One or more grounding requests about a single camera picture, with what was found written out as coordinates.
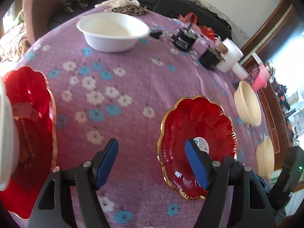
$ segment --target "sticker label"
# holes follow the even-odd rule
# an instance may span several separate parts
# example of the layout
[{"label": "sticker label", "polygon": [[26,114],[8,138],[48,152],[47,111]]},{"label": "sticker label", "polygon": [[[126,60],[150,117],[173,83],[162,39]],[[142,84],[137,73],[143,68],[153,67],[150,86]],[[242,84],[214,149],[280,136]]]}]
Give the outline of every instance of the sticker label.
[{"label": "sticker label", "polygon": [[209,154],[209,145],[204,138],[196,137],[196,138],[194,138],[194,142],[195,142],[195,144],[197,144],[197,146],[199,147],[199,149],[201,151],[204,151]]}]

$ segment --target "leopard print cloth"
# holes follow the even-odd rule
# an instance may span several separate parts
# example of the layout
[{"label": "leopard print cloth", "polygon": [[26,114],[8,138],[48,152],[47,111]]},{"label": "leopard print cloth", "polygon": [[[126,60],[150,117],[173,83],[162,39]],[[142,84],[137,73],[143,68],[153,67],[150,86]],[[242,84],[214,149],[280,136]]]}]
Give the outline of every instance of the leopard print cloth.
[{"label": "leopard print cloth", "polygon": [[110,11],[115,12],[115,13],[125,13],[128,15],[146,15],[149,10],[147,9],[147,7],[138,7],[135,5],[128,5],[128,6],[124,6],[124,7],[115,7],[110,9]]}]

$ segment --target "table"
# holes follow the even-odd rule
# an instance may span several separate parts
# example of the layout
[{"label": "table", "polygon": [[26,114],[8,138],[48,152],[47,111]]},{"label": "table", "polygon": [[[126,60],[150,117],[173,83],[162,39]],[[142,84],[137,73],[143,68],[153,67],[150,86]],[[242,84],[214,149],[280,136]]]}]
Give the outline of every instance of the table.
[{"label": "table", "polygon": [[[82,14],[96,13],[104,8]],[[258,128],[246,126],[234,105],[229,71],[208,71],[195,52],[177,50],[170,41],[179,21],[150,12],[139,17],[165,30],[163,39],[147,37],[130,51],[106,54],[90,48],[75,17],[40,38],[19,66],[29,65],[48,77],[57,109],[57,165],[78,166],[116,138],[120,148],[107,184],[97,193],[111,227],[193,227],[204,203],[185,200],[165,183],[156,142],[165,112],[184,96],[204,95],[217,102],[234,123],[238,160],[257,171],[255,150],[267,135],[265,116]],[[202,44],[204,51],[207,44]],[[72,189],[78,227],[84,227]],[[228,190],[220,227],[232,200]],[[18,221],[26,226],[26,221]]]}]

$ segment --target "pink cup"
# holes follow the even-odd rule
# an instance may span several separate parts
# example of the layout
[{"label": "pink cup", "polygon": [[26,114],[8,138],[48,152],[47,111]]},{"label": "pink cup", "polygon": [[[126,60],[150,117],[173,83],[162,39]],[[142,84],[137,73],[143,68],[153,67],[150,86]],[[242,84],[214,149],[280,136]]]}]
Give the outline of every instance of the pink cup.
[{"label": "pink cup", "polygon": [[270,80],[270,74],[268,73],[267,69],[265,68],[264,64],[262,64],[261,66],[259,66],[260,72],[259,72],[259,76],[265,81],[269,81]]},{"label": "pink cup", "polygon": [[267,82],[264,81],[262,79],[261,75],[259,74],[257,76],[257,78],[254,80],[254,82],[251,84],[251,87],[252,87],[253,91],[257,92],[257,91],[261,90],[262,88],[266,88]]}]

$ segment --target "white bowl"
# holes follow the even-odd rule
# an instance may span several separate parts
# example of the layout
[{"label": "white bowl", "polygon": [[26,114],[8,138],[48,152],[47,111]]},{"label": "white bowl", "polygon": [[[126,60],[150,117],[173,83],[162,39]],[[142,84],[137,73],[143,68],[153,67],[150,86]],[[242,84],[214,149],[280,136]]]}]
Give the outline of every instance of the white bowl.
[{"label": "white bowl", "polygon": [[269,136],[256,148],[256,160],[258,174],[262,177],[270,179],[275,167],[275,152]]},{"label": "white bowl", "polygon": [[76,26],[89,46],[109,53],[131,49],[150,33],[144,22],[122,13],[94,13],[80,19]]},{"label": "white bowl", "polygon": [[0,78],[0,191],[6,190],[19,161],[19,137],[6,88]]},{"label": "white bowl", "polygon": [[240,81],[234,93],[234,102],[242,121],[253,126],[260,126],[262,114],[259,101],[252,87],[246,81]]}]

